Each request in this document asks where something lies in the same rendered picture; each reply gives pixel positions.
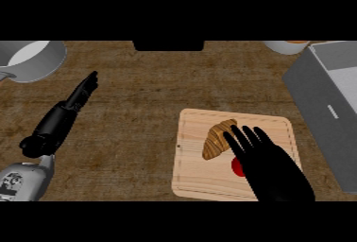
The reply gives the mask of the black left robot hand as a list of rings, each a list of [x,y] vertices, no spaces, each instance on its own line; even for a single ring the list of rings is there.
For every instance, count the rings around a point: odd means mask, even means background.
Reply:
[[[68,99],[61,101],[42,118],[33,135],[20,143],[22,154],[28,158],[56,153],[70,134],[79,112],[87,104],[98,88],[98,72],[93,71],[79,84]]]

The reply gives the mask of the grey metal pot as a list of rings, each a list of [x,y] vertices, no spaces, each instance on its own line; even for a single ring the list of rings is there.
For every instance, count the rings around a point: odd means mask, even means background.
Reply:
[[[59,69],[65,56],[62,41],[0,41],[0,81],[39,81]]]

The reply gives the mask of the white cup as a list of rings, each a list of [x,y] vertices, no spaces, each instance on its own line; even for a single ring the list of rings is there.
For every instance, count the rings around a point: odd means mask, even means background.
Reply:
[[[284,55],[300,53],[309,43],[309,41],[264,41],[267,48]]]

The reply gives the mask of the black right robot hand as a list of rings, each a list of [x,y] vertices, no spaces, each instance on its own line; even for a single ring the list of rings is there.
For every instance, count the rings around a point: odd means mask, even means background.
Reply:
[[[242,164],[242,172],[261,202],[316,200],[315,190],[294,159],[266,132],[254,127],[230,127],[223,137]]]

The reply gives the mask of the grey cardboard box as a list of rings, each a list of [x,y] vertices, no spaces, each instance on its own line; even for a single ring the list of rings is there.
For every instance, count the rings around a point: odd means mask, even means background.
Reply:
[[[343,191],[357,195],[357,41],[312,44],[282,79]]]

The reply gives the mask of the red can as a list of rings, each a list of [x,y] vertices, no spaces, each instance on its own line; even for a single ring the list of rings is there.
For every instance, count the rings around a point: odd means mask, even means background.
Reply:
[[[241,160],[236,157],[232,160],[232,170],[239,177],[245,177],[245,174],[244,174],[244,171],[242,171],[242,163],[241,163]]]

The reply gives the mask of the brown croissant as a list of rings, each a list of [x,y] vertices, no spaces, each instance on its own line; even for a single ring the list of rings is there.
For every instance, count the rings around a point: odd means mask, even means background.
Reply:
[[[232,126],[235,125],[238,125],[238,121],[229,119],[210,128],[202,149],[202,158],[205,160],[214,159],[230,148],[223,133],[228,132],[230,135],[235,135],[232,131]]]

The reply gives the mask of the pale wooden cutting board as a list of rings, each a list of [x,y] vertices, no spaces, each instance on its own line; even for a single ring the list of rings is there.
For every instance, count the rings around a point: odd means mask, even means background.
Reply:
[[[185,109],[180,112],[171,190],[179,197],[256,201],[245,177],[232,169],[235,154],[228,149],[214,159],[202,158],[210,128],[235,119],[239,126],[260,127],[273,143],[281,146],[301,166],[294,139],[294,127],[288,118],[238,112]]]

